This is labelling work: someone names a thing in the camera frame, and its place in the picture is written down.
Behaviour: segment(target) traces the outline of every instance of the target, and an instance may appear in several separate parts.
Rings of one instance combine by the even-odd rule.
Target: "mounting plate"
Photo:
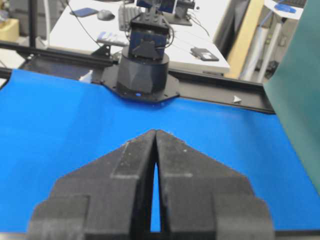
[[[168,74],[164,90],[154,93],[144,93],[130,90],[127,87],[117,83],[119,72],[119,65],[106,67],[102,75],[102,83],[111,91],[124,99],[131,99],[136,101],[158,103],[175,97],[179,97],[179,80]]]

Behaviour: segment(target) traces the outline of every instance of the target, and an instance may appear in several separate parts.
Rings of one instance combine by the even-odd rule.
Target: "wooden panel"
[[[225,77],[231,79],[240,77],[263,7],[264,0],[250,1],[237,39],[227,59],[230,72],[225,74]]]

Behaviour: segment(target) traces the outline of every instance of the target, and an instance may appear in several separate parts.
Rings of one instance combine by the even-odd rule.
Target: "metal frame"
[[[3,41],[0,41],[0,48],[17,51],[26,59],[26,62],[20,68],[33,72],[78,80],[80,75],[64,75],[62,70],[57,75],[56,72],[50,71],[53,69],[51,66],[65,64],[65,68],[72,65],[81,66],[82,70],[87,70],[86,72],[94,70],[97,72],[96,79],[93,80],[95,84],[102,84],[99,77],[102,76],[105,67],[111,67],[113,64],[118,63],[111,58],[97,55],[55,49],[43,50]],[[47,71],[42,71],[43,66],[39,67],[39,62],[46,62]],[[9,69],[0,69],[0,77],[7,78],[8,72],[10,72]],[[179,70],[170,70],[169,74],[179,79],[179,92],[182,98],[229,105],[266,114],[275,113],[262,84]],[[242,102],[234,103],[234,96],[240,97]]]

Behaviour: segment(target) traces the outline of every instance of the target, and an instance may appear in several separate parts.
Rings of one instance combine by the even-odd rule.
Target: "cardboard box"
[[[0,40],[16,42],[19,38],[19,20],[9,18],[0,26]]]

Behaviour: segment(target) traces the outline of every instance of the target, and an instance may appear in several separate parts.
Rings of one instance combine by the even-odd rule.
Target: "blue surface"
[[[182,98],[128,102],[103,86],[15,70],[0,91],[0,232],[25,232],[57,178],[152,128],[248,176],[277,230],[320,229],[320,197],[277,116]]]
[[[161,232],[160,220],[160,199],[159,199],[159,183],[158,183],[158,166],[155,165],[153,176],[153,195],[151,208],[151,232]]]

